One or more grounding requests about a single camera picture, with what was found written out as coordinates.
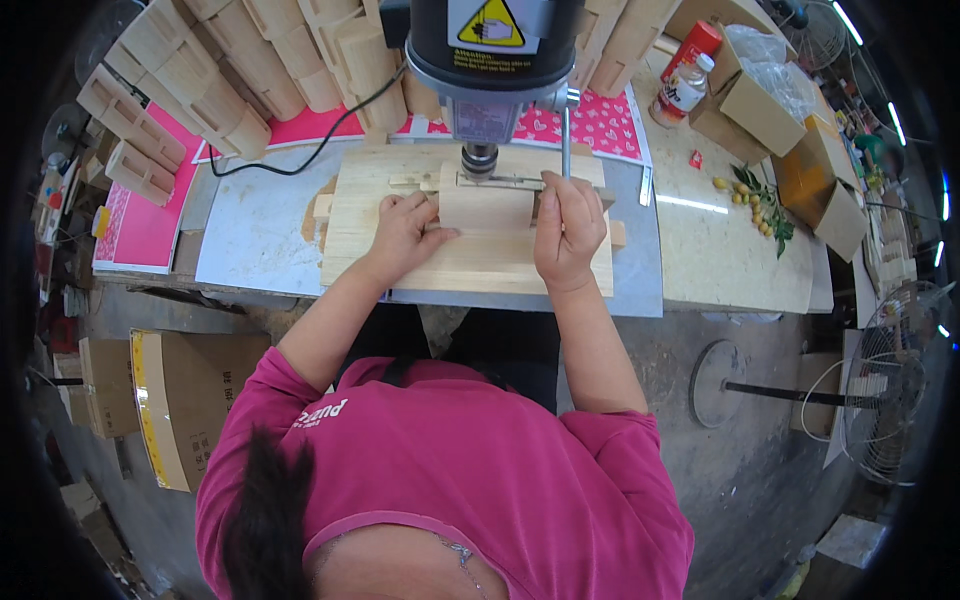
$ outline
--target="woman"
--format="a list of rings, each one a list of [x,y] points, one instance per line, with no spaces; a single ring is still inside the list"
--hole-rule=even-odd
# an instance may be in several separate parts
[[[218,596],[681,597],[693,533],[590,270],[600,199],[543,180],[534,258],[556,321],[471,311],[451,358],[480,371],[413,360],[417,318],[374,310],[457,235],[424,231],[422,193],[383,200],[370,252],[267,351],[209,461],[197,549]],[[559,419],[558,338],[577,408]]]

